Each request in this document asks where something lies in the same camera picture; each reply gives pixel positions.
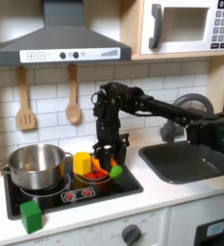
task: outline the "pot handle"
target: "pot handle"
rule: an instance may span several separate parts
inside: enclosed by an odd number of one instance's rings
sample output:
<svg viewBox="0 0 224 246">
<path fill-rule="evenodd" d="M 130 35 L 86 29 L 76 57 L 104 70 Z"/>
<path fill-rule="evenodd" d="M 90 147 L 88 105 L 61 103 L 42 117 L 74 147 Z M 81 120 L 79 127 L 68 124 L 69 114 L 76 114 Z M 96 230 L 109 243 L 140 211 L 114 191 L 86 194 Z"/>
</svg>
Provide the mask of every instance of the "pot handle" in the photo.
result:
<svg viewBox="0 0 224 246">
<path fill-rule="evenodd" d="M 10 171 L 5 171 L 6 168 L 10 168 L 7 162 L 5 162 L 4 164 L 1 164 L 0 165 L 0 172 L 2 174 L 13 174 L 14 173 L 11 171 L 11 169 L 10 169 Z"/>
<path fill-rule="evenodd" d="M 66 155 L 69 155 L 71 158 L 73 158 L 73 155 L 69 152 L 65 152 Z"/>
</svg>

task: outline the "cooking pot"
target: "cooking pot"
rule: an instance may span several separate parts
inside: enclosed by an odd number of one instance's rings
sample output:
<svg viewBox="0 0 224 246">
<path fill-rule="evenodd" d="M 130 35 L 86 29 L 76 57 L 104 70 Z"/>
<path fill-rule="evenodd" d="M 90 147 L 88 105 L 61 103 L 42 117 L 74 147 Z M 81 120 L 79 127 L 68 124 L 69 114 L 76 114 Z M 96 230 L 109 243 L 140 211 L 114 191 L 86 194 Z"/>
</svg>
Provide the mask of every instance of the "cooking pot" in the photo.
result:
<svg viewBox="0 0 224 246">
<path fill-rule="evenodd" d="M 65 154 L 72 157 L 53 145 L 30 145 L 13 152 L 8 161 L 0 166 L 0 171 L 11 174 L 12 181 L 17 186 L 44 189 L 57 185 L 63 178 Z"/>
</svg>

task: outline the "wooden utensil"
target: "wooden utensil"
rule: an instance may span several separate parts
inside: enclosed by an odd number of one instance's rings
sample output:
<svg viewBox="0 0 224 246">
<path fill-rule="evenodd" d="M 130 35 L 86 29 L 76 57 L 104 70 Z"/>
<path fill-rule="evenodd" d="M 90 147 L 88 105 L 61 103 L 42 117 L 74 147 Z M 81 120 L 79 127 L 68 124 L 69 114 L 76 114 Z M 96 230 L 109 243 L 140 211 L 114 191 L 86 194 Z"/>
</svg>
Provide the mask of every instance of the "wooden utensil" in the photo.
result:
<svg viewBox="0 0 224 246">
<path fill-rule="evenodd" d="M 29 109 L 28 94 L 26 86 L 27 69 L 24 67 L 16 68 L 19 81 L 19 95 L 21 109 L 16 115 L 16 125 L 20 130 L 33 129 L 36 126 L 36 119 L 33 112 Z"/>
<path fill-rule="evenodd" d="M 77 104 L 77 66 L 69 65 L 69 104 L 66 108 L 66 118 L 71 124 L 81 121 L 81 110 Z"/>
</svg>

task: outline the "black stovetop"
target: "black stovetop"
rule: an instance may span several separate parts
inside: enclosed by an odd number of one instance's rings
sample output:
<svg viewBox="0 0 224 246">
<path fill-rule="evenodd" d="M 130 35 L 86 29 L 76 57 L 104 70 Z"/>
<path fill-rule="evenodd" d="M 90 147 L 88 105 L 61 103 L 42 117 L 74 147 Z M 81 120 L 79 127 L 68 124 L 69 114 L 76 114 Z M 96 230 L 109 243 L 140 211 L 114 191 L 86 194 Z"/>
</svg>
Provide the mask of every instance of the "black stovetop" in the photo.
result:
<svg viewBox="0 0 224 246">
<path fill-rule="evenodd" d="M 20 205 L 31 200 L 35 200 L 45 214 L 140 193 L 141 185 L 126 166 L 123 170 L 117 180 L 96 171 L 80 176 L 73 174 L 72 161 L 67 160 L 64 179 L 54 187 L 38 191 L 21 189 L 12 182 L 10 175 L 5 175 L 8 217 L 20 219 Z"/>
</svg>

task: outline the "black sink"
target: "black sink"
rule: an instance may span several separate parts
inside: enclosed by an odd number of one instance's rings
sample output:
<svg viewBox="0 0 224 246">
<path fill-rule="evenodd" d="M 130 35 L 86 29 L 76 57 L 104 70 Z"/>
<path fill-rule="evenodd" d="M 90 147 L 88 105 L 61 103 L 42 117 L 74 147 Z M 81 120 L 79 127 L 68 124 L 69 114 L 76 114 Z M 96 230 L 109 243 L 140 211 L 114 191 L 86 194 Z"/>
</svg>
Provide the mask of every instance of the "black sink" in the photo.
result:
<svg viewBox="0 0 224 246">
<path fill-rule="evenodd" d="M 186 184 L 224 175 L 224 155 L 186 141 L 144 147 L 139 155 L 164 181 Z"/>
</svg>

